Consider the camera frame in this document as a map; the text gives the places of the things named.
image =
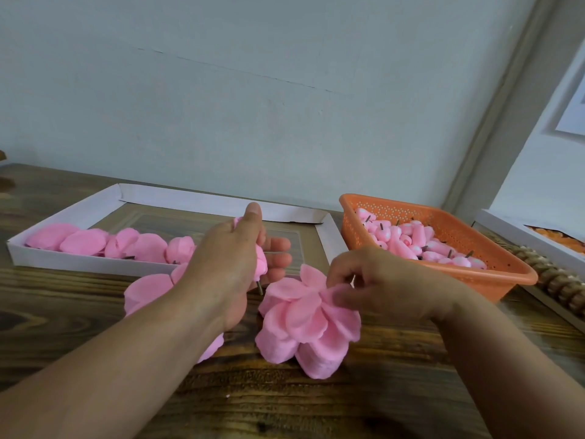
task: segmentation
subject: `forearm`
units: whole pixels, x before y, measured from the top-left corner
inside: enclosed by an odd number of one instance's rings
[[[468,290],[436,323],[494,438],[577,438],[585,391],[493,304]]]
[[[217,302],[197,300],[210,293],[190,291],[173,289],[0,394],[0,437],[133,437],[222,331]]]

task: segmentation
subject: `hand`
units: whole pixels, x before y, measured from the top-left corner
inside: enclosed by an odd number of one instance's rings
[[[293,258],[288,253],[291,243],[282,237],[268,237],[262,225],[262,211],[258,203],[250,203],[244,217],[233,227],[233,219],[211,228],[197,246],[179,286],[187,291],[195,287],[208,290],[222,308],[225,330],[237,325],[246,311],[246,291],[256,288],[252,282],[256,269],[258,243],[267,254],[268,272],[260,278],[261,284],[282,279],[284,269]]]
[[[395,319],[440,321],[449,316],[461,293],[461,282],[394,256],[378,247],[366,247],[333,259],[327,287],[351,282],[355,289],[333,295],[333,302],[350,310],[381,313]]]

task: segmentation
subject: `fingernail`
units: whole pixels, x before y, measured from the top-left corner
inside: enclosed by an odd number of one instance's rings
[[[251,202],[246,207],[246,212],[253,212],[254,214],[259,214],[260,213],[260,205],[256,202]]]

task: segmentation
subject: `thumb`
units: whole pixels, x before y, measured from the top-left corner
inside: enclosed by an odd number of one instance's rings
[[[244,217],[238,222],[234,233],[239,234],[245,239],[252,239],[254,242],[262,230],[262,210],[256,202],[250,203],[246,207]]]
[[[369,310],[372,306],[372,288],[344,288],[336,291],[333,296],[333,304],[348,310]]]

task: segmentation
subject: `person's right hand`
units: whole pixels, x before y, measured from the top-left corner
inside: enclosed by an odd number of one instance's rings
[[[333,259],[327,287],[351,282],[354,277],[355,289],[336,292],[333,303],[394,319],[442,321],[462,293],[471,291],[446,274],[373,246]]]

